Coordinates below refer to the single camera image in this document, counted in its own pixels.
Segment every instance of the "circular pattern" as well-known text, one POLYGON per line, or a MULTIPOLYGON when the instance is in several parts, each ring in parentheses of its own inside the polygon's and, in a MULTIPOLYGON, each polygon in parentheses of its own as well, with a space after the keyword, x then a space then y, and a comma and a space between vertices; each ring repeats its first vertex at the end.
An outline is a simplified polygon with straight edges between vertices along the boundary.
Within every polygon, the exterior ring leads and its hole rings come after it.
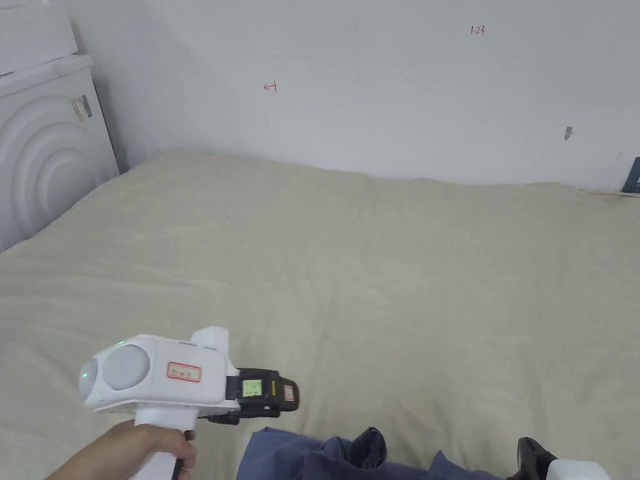
POLYGON ((113 178, 103 148, 64 96, 37 98, 7 118, 0 128, 0 175, 11 179, 10 189, 0 188, 13 212, 0 216, 7 241, 33 236, 113 178))
POLYGON ((102 364, 102 378, 113 390, 135 387, 149 373, 147 352, 136 345, 116 348, 102 364))

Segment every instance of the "blue object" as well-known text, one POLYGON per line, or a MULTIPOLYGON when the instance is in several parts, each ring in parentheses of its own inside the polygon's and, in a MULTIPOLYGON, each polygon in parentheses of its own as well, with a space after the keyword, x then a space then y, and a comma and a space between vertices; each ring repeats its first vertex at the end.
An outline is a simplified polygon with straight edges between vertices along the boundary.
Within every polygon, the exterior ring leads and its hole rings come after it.
POLYGON ((322 442, 265 428, 254 433, 236 480, 500 480, 469 472, 438 452, 429 470, 387 461, 385 439, 368 428, 356 440, 337 436, 322 442))

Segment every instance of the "red arrow mark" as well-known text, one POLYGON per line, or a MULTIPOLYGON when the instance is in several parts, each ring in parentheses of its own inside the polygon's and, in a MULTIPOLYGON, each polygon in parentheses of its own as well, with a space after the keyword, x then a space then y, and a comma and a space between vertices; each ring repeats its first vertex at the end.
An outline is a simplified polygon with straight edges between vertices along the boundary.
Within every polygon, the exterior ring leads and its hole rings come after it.
POLYGON ((264 89, 265 90, 269 90, 271 87, 273 87, 274 91, 276 93, 278 93, 278 88, 276 87, 276 81, 273 81, 273 85, 267 85, 266 83, 264 84, 264 89))

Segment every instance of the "sticker on appliance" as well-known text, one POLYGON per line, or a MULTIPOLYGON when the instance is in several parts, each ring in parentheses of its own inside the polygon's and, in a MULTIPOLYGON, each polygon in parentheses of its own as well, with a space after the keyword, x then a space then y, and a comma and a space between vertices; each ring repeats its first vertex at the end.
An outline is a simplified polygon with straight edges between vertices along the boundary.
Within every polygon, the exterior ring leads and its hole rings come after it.
POLYGON ((86 95, 81 95, 76 99, 71 99, 71 108, 74 110, 78 123, 81 125, 93 116, 91 106, 89 105, 89 99, 86 95))
POLYGON ((202 369, 193 365, 179 364, 177 362, 169 362, 166 367, 166 375, 176 380, 192 381, 200 383, 202 378, 202 369))
POLYGON ((293 387, 291 385, 284 386, 284 399, 287 402, 293 402, 296 398, 293 396, 293 387))

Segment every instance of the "washing machine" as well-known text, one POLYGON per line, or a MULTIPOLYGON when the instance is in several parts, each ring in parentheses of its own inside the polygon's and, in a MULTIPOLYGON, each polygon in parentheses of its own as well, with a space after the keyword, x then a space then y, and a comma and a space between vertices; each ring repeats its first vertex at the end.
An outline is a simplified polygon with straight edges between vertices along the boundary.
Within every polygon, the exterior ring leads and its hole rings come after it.
POLYGON ((0 76, 0 252, 118 175, 87 55, 0 76))

